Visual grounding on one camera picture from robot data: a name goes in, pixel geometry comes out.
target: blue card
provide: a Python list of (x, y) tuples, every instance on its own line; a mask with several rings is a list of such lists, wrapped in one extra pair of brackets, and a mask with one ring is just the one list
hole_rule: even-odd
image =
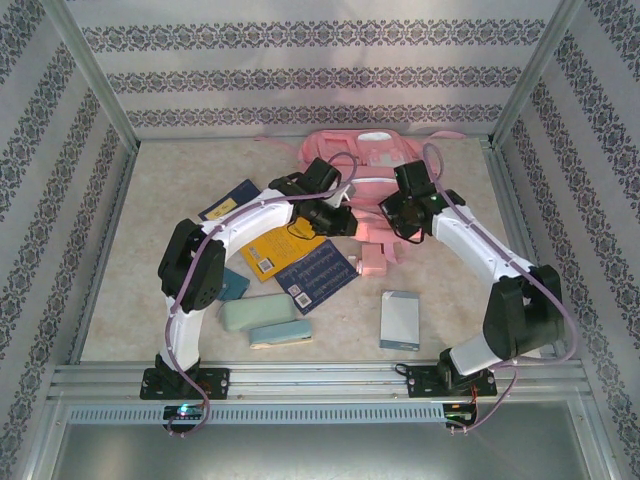
[(249, 288), (248, 278), (225, 268), (224, 276), (222, 277), (222, 289), (220, 293), (218, 293), (218, 300), (226, 302), (227, 300), (242, 298), (247, 288)]
[(249, 179), (242, 182), (224, 197), (198, 214), (200, 220), (214, 220), (229, 213), (236, 207), (250, 202), (260, 195), (260, 190)]
[(353, 265), (326, 240), (306, 257), (276, 273), (275, 278), (293, 297), (296, 308), (306, 315), (357, 276)]

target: blue book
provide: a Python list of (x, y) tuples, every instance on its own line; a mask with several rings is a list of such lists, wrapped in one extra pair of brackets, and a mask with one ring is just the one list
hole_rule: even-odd
[(276, 281), (293, 297), (296, 308), (306, 315), (358, 276), (331, 240), (325, 240), (309, 255), (279, 273)]
[(258, 195), (260, 195), (258, 187), (256, 187), (251, 180), (247, 179), (209, 208), (200, 212), (198, 217), (203, 221), (215, 220), (229, 213), (234, 208), (250, 202)]

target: pink backpack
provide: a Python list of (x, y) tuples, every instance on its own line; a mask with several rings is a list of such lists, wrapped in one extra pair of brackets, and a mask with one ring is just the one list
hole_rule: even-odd
[[(422, 147), (432, 138), (458, 139), (466, 136), (443, 131), (419, 141), (403, 137), (393, 130), (321, 130), (309, 135), (300, 146), (297, 157), (302, 171), (315, 158), (329, 159), (338, 152), (350, 152), (358, 159), (358, 171), (354, 180), (356, 193), (348, 203), (358, 219), (358, 230), (353, 238), (378, 245), (377, 248), (363, 249), (363, 259), (359, 263), (359, 270), (363, 275), (384, 276), (384, 258), (391, 263), (401, 263), (396, 257), (395, 247), (402, 248), (410, 243), (393, 233), (378, 204), (398, 190), (393, 169), (404, 163), (421, 160)], [(257, 137), (256, 140), (278, 143), (295, 151), (290, 145), (274, 139)], [(337, 157), (333, 165), (340, 170), (343, 178), (351, 173), (352, 162), (349, 158)], [(439, 172), (438, 165), (433, 165), (433, 168)]]

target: striped wall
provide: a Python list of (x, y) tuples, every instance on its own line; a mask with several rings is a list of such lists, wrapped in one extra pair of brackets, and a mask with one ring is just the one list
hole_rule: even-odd
[(558, 0), (76, 0), (142, 138), (491, 133)]
[(556, 266), (625, 475), (640, 478), (640, 4), (586, 1), (502, 145)]
[(0, 18), (0, 478), (10, 478), (49, 368), (75, 342), (129, 156), (40, 3), (1, 0)]

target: qr code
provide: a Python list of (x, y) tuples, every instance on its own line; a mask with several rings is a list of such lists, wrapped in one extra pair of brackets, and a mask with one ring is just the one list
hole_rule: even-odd
[(302, 292), (302, 290), (300, 290), (300, 287), (297, 285), (291, 285), (288, 289), (288, 292), (289, 292), (289, 295), (291, 295), (292, 297), (295, 297), (300, 292)]
[(254, 258), (254, 260), (260, 259), (260, 254), (258, 254), (258, 251), (254, 247), (249, 247), (249, 253)]
[(258, 268), (262, 273), (267, 273), (269, 270), (273, 269), (273, 263), (271, 263), (271, 260), (269, 260), (268, 258), (265, 258), (264, 260), (260, 260), (258, 262)]
[(300, 305), (300, 308), (304, 308), (311, 303), (311, 299), (306, 293), (301, 293), (295, 300), (298, 302), (298, 305)]

